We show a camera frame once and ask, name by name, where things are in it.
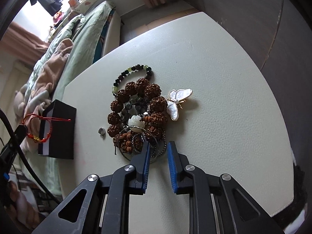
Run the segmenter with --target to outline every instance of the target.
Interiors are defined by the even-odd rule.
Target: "white table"
[[[150,30],[118,47],[73,80],[63,101],[77,108],[74,160],[60,161],[63,195],[89,174],[112,174],[127,161],[102,139],[112,85],[135,64],[148,64],[162,95],[193,89],[167,141],[206,173],[230,173],[270,214],[293,199],[288,134],[277,102],[243,48],[204,13]],[[123,81],[144,76],[137,72]],[[144,196],[130,197],[129,233],[188,233],[188,196],[172,192],[166,155],[150,166]]]

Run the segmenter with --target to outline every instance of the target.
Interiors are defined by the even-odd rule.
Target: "tiled floor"
[[[136,15],[133,15],[132,12],[121,17],[124,25],[121,26],[120,45],[147,30],[195,12],[197,10],[194,11],[191,5],[182,0],[153,9],[139,8]]]

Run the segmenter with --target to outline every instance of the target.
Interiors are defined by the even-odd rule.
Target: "red cord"
[[[46,120],[50,124],[50,130],[47,133],[46,138],[43,138],[43,139],[40,139],[38,136],[33,135],[32,134],[32,127],[29,125],[29,127],[30,127],[29,130],[31,133],[27,133],[27,136],[29,138],[33,139],[36,143],[45,143],[51,137],[51,133],[52,133],[52,122],[51,121],[52,120],[53,121],[71,121],[70,119],[62,119],[62,118],[55,118],[55,117],[43,117],[43,116],[39,116],[37,114],[31,113],[31,114],[28,114],[24,117],[23,122],[22,122],[23,125],[25,125],[25,119],[28,116],[33,116],[30,118],[29,124],[31,123],[33,118],[39,118],[40,120]]]

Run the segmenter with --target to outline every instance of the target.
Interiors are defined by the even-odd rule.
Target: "white lotus bead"
[[[141,117],[139,115],[133,115],[129,121],[128,121],[128,125],[130,126],[136,126],[136,127],[140,127],[140,128],[144,128],[145,127],[145,123],[144,121],[141,121]],[[141,129],[137,129],[137,128],[130,128],[133,132],[136,133],[140,133],[142,132]]]

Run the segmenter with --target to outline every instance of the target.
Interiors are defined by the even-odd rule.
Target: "metal ring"
[[[120,148],[121,148],[121,147],[120,147],[120,141],[119,141],[119,138],[120,138],[121,133],[122,133],[124,130],[128,129],[128,128],[129,128],[129,129],[131,129],[131,128],[140,129],[140,130],[142,130],[142,131],[144,131],[144,132],[146,132],[146,133],[149,133],[149,134],[154,138],[154,140],[155,140],[155,142],[156,142],[156,144],[157,144],[157,155],[155,156],[154,159],[152,159],[152,160],[150,161],[150,163],[153,163],[153,162],[156,160],[156,158],[158,157],[158,155],[159,155],[159,145],[158,145],[158,142],[157,142],[155,136],[153,136],[151,132],[147,131],[147,130],[144,129],[144,128],[140,128],[140,127],[137,127],[137,126],[129,126],[129,127],[126,127],[126,128],[124,128],[123,130],[120,131],[120,133],[119,133],[119,135],[118,135],[118,139],[117,139],[117,146],[118,146],[118,149],[119,149],[121,155],[122,155],[125,159],[127,159],[128,161],[131,161],[131,160],[130,160],[129,158],[127,158],[127,157],[124,155],[124,153],[121,151],[121,149],[120,149]]]

